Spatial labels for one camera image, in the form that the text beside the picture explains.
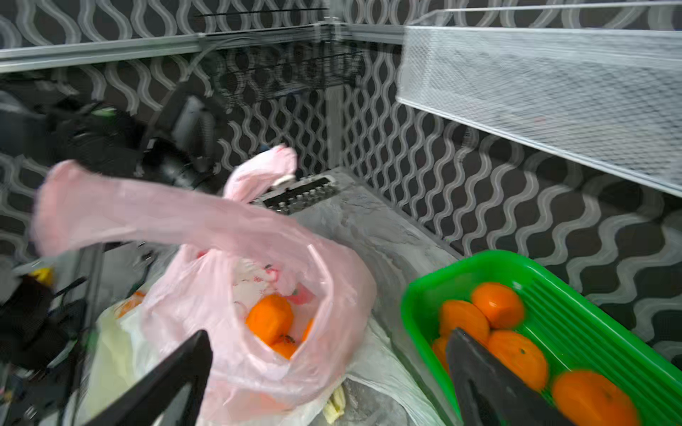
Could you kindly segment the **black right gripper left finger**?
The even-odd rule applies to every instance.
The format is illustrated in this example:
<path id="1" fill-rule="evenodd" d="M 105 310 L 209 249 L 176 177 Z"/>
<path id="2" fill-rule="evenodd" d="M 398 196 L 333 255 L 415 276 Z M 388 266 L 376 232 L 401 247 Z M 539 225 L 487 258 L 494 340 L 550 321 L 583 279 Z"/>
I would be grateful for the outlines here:
<path id="1" fill-rule="evenodd" d="M 194 425 L 211 372 L 209 334 L 195 332 L 89 425 Z"/>

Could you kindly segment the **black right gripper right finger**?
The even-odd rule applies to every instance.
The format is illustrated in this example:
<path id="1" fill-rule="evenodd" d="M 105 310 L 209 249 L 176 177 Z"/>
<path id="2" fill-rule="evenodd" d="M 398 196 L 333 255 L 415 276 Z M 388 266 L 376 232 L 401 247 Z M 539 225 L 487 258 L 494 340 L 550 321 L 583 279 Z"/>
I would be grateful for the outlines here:
<path id="1" fill-rule="evenodd" d="M 485 424 L 482 400 L 488 413 L 506 425 L 571 424 L 465 330 L 450 334 L 446 357 L 464 424 Z"/>

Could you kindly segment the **pink plastic bag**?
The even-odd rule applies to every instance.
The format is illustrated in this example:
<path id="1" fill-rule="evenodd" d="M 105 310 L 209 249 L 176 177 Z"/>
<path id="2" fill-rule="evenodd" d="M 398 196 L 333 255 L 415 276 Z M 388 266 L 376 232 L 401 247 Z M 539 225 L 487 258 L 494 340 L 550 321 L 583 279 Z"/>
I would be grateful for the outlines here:
<path id="1" fill-rule="evenodd" d="M 33 236 L 55 257 L 97 243 L 145 241 L 178 252 L 138 306 L 147 342 L 164 358 L 209 334 L 213 360 L 200 418 L 246 424 L 307 404 L 346 374 L 377 284 L 358 254 L 252 205 L 298 167 L 279 145 L 238 166 L 221 195 L 115 179 L 63 161 L 37 192 Z M 285 297 L 298 349 L 290 360 L 246 326 L 263 297 Z"/>

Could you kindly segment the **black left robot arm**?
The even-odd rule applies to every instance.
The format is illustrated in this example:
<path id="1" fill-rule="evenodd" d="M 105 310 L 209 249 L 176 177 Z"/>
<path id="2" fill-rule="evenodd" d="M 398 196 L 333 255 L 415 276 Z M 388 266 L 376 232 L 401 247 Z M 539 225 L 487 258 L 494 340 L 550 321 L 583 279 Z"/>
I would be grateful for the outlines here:
<path id="1" fill-rule="evenodd" d="M 74 160 L 110 177 L 216 195 L 220 107 L 182 83 L 147 122 L 103 100 L 1 84 L 1 149 L 44 166 Z"/>

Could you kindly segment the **orange far left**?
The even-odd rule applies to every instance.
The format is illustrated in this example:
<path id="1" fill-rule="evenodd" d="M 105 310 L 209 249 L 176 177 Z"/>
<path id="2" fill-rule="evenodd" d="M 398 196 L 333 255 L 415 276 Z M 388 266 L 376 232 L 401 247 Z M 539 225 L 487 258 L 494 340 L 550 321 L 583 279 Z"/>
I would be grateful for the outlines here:
<path id="1" fill-rule="evenodd" d="M 432 350 L 447 374 L 449 374 L 449 364 L 446 354 L 448 341 L 449 339 L 447 339 L 447 337 L 438 337 L 432 343 Z"/>

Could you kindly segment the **yellow bag with orange print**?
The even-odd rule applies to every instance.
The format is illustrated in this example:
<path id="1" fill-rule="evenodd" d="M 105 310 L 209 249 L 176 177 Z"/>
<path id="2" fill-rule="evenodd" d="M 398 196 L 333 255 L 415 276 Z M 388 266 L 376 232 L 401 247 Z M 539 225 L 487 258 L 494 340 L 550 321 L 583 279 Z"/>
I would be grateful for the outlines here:
<path id="1" fill-rule="evenodd" d="M 90 368 L 87 390 L 76 411 L 76 424 L 84 425 L 131 390 L 159 364 L 157 351 L 145 339 L 140 327 L 140 310 L 145 294 L 133 296 L 106 309 L 96 321 L 98 340 Z M 346 411 L 342 386 L 327 390 L 328 399 L 318 398 L 280 415 L 246 422 L 248 425 L 309 425 L 317 415 L 325 425 L 333 424 Z"/>

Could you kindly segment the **large orange middle right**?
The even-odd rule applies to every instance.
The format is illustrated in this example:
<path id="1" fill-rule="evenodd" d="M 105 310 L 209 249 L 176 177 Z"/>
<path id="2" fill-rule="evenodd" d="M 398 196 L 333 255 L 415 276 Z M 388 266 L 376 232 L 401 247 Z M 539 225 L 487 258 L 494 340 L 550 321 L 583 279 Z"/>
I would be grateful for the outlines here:
<path id="1" fill-rule="evenodd" d="M 449 337 L 452 331 L 461 328 L 478 343 L 486 345 L 490 325 L 485 315 L 472 303 L 449 300 L 442 304 L 439 312 L 441 337 Z"/>

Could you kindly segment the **large orange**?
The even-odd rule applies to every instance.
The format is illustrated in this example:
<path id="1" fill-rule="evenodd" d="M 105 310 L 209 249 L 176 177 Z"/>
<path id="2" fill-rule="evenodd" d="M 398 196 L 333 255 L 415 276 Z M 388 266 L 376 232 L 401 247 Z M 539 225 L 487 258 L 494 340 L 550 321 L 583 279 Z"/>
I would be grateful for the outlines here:
<path id="1" fill-rule="evenodd" d="M 461 328 L 478 343 L 486 345 L 490 325 L 485 315 L 472 303 L 449 300 L 442 304 L 439 312 L 441 337 L 449 337 L 452 331 Z"/>
<path id="2" fill-rule="evenodd" d="M 479 285 L 474 289 L 471 299 L 493 329 L 516 328 L 526 317 L 519 295 L 500 283 L 487 282 Z"/>

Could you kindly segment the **large orange top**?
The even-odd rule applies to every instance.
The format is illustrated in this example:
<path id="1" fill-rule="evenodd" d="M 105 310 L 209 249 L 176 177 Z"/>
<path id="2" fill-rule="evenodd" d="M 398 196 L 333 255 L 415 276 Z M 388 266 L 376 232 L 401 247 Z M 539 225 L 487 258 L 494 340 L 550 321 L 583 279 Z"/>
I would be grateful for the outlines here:
<path id="1" fill-rule="evenodd" d="M 474 289 L 471 299 L 493 329 L 516 328 L 526 317 L 519 295 L 500 283 L 487 282 L 479 285 Z"/>

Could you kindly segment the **orange top centre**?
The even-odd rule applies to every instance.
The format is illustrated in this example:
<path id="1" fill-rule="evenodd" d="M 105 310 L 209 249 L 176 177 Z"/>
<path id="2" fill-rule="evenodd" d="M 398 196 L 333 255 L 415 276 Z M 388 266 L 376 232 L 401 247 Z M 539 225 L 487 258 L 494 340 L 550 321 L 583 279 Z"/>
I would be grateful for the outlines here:
<path id="1" fill-rule="evenodd" d="M 263 297 L 252 307 L 245 321 L 251 333 L 267 345 L 285 337 L 293 322 L 291 305 L 285 297 L 277 294 Z"/>

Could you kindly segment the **orange left centre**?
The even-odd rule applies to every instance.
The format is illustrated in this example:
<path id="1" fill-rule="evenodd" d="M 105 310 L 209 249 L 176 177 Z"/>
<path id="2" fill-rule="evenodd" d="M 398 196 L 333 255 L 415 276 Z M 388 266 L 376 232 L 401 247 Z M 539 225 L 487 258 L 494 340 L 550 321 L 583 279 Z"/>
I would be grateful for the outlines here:
<path id="1" fill-rule="evenodd" d="M 285 335 L 271 344 L 270 348 L 284 357 L 286 360 L 290 360 L 291 357 L 296 353 L 298 345 L 292 337 Z"/>

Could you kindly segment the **white plastic bag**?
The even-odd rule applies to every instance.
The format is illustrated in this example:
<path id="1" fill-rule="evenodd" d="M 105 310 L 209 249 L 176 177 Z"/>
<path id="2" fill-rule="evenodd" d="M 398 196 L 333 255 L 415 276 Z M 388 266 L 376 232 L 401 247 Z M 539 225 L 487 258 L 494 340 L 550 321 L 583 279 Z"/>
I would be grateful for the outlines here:
<path id="1" fill-rule="evenodd" d="M 369 321 L 346 374 L 315 399 L 328 399 L 325 392 L 338 386 L 343 387 L 346 396 L 346 411 L 330 425 L 443 423 L 433 403 L 394 353 L 389 336 L 374 319 Z M 325 425 L 323 416 L 317 415 L 309 425 Z"/>

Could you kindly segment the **green plastic basket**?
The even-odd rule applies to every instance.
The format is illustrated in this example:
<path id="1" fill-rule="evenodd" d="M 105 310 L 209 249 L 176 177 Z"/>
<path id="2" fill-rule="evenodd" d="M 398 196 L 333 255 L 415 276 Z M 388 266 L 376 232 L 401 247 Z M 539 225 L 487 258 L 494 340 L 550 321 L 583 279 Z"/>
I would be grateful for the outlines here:
<path id="1" fill-rule="evenodd" d="M 488 250 L 415 280 L 401 302 L 401 318 L 426 367 L 454 412 L 455 388 L 431 345 L 440 335 L 440 307 L 471 299 L 485 282 L 514 289 L 526 309 L 516 329 L 538 346 L 551 378 L 587 369 L 605 376 L 632 400 L 644 425 L 681 423 L 681 372 L 605 312 L 535 261 Z"/>

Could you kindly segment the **yellow tape measure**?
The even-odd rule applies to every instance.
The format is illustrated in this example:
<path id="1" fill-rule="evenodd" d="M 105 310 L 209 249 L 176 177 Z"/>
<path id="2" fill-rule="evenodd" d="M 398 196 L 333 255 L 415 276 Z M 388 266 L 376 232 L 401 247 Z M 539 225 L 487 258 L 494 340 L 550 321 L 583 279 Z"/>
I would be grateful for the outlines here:
<path id="1" fill-rule="evenodd" d="M 48 288 L 54 285 L 54 270 L 51 267 L 35 269 L 28 275 Z"/>

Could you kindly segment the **socket set rail holder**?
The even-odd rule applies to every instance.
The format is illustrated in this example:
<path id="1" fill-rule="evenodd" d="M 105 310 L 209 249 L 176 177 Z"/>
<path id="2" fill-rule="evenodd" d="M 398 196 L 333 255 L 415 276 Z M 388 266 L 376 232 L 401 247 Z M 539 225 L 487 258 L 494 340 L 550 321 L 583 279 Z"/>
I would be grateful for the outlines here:
<path id="1" fill-rule="evenodd" d="M 252 205 L 289 216 L 303 211 L 339 193 L 339 185 L 330 175 L 313 175 L 299 181 L 282 183 L 261 195 Z"/>

